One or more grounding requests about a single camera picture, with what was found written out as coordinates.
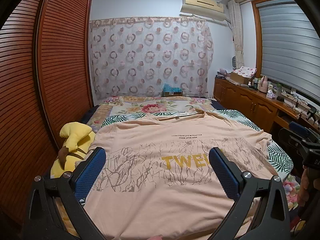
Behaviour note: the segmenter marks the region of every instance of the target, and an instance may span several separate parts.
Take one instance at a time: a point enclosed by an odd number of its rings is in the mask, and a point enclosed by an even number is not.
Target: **white wall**
[[[137,16],[179,17],[181,5],[182,0],[92,0],[90,20]],[[212,98],[215,75],[219,68],[232,68],[235,49],[232,31],[226,21],[208,24],[214,42],[213,61],[208,73],[208,96]]]
[[[240,6],[243,25],[243,58],[244,66],[256,66],[256,27],[251,2]]]

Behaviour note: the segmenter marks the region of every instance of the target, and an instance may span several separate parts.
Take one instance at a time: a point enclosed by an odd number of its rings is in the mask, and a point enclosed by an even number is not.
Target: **yellow plush toy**
[[[66,140],[51,168],[51,178],[58,178],[65,171],[74,171],[75,162],[84,159],[94,136],[92,128],[86,124],[79,122],[65,124],[60,130],[60,137]]]

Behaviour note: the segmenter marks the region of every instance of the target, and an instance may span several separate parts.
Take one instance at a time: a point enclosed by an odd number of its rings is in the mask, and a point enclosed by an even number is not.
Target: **window blind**
[[[320,101],[320,39],[294,0],[256,4],[262,31],[261,74]]]

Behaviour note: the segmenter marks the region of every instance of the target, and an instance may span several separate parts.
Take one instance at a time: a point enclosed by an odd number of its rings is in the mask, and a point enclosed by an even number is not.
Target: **wooden desk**
[[[288,128],[291,121],[319,132],[317,124],[308,122],[303,115],[299,118],[287,103],[267,98],[260,91],[236,86],[228,80],[215,79],[213,97],[225,108],[240,111],[266,132],[271,131],[274,122]]]

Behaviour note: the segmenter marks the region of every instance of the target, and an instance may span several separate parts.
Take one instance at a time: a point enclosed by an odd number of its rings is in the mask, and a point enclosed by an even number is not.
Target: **wooden window frame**
[[[256,4],[261,2],[267,2],[271,0],[254,0],[251,2],[254,16],[254,23],[256,29],[256,77],[259,78],[261,76],[261,67],[262,67],[262,32],[261,32],[261,22],[260,22],[260,13],[259,9],[256,7]]]

